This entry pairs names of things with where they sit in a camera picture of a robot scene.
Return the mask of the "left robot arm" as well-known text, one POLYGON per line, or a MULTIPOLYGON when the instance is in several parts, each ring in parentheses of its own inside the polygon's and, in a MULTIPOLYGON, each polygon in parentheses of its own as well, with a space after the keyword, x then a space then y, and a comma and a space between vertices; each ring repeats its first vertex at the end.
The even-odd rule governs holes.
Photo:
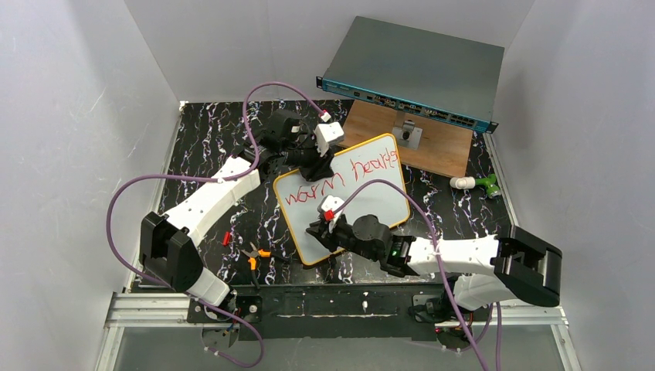
POLYGON ((152 212, 143 218, 141 265, 173 291, 221 306, 236 293, 199 256, 197 247, 209 229, 282 168, 299 170, 307 182, 332 177, 332 148, 343 139, 341 124, 331 121, 328 114, 311 128, 292 111, 274 111, 270 121, 250 134, 209 182, 163 214, 152 212))

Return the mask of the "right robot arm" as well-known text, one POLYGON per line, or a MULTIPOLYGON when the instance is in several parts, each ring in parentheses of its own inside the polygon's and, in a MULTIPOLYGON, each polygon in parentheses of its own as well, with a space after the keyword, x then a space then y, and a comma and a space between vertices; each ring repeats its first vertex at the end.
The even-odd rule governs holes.
POLYGON ((336 222, 320 218, 306 232, 330 251, 344 249, 377 261, 396 277, 457 274, 450 288, 462 310, 513 299, 546 308, 560 304, 561 250, 519 226, 477 239, 433 242, 394 234, 366 215, 353 224, 344 216, 336 222))

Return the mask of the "red marker cap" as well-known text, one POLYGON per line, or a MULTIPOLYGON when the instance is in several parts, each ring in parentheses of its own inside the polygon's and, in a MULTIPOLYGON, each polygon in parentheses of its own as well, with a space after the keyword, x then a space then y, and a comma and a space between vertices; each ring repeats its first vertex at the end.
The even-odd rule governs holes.
POLYGON ((231 240, 231 233, 229 231, 226 231, 224 233, 223 239, 222 239, 222 245, 224 247, 228 246, 231 240))

